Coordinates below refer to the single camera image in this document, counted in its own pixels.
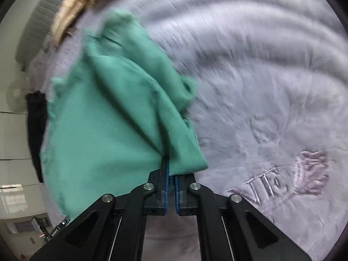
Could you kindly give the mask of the green jacket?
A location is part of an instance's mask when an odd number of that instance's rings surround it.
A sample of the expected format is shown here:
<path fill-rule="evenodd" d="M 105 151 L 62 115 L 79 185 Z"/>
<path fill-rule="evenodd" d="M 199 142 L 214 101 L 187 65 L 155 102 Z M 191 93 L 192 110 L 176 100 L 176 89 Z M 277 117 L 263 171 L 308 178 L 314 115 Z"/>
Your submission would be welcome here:
<path fill-rule="evenodd" d="M 208 167 L 186 115 L 195 81 L 132 13 L 112 11 L 101 30 L 86 32 L 78 60 L 52 88 L 41 159 L 50 195 L 70 218 L 145 183 L 163 156 L 171 176 Z"/>

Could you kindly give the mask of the black garment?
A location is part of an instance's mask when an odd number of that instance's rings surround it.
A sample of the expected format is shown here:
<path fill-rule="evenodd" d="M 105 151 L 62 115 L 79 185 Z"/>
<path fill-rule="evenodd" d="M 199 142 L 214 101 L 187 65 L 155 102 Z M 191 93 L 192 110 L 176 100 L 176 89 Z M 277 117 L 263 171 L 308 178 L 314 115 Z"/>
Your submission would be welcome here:
<path fill-rule="evenodd" d="M 48 119 L 47 100 L 44 93 L 40 91 L 31 92 L 26 95 L 27 101 L 27 137 L 31 161 L 34 166 L 37 179 L 43 183 L 41 167 L 41 146 Z"/>

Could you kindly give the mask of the round white fan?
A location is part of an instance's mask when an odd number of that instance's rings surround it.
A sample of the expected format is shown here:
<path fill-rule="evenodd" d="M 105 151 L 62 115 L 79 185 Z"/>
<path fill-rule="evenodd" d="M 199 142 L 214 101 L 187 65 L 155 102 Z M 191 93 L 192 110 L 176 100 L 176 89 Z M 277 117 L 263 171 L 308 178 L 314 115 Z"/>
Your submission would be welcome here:
<path fill-rule="evenodd" d="M 7 88 L 6 101 L 12 112 L 24 112 L 27 108 L 26 95 L 30 92 L 30 86 L 26 78 L 13 80 Z"/>

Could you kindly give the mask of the beige striped cloth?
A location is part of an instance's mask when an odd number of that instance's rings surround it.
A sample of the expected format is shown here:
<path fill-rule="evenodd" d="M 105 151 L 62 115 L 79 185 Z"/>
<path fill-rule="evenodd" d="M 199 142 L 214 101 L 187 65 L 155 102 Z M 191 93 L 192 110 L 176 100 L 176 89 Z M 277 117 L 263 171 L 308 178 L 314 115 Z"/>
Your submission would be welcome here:
<path fill-rule="evenodd" d="M 58 48 L 78 15 L 88 7 L 92 7 L 97 0 L 62 0 L 58 12 L 51 25 L 52 43 Z"/>

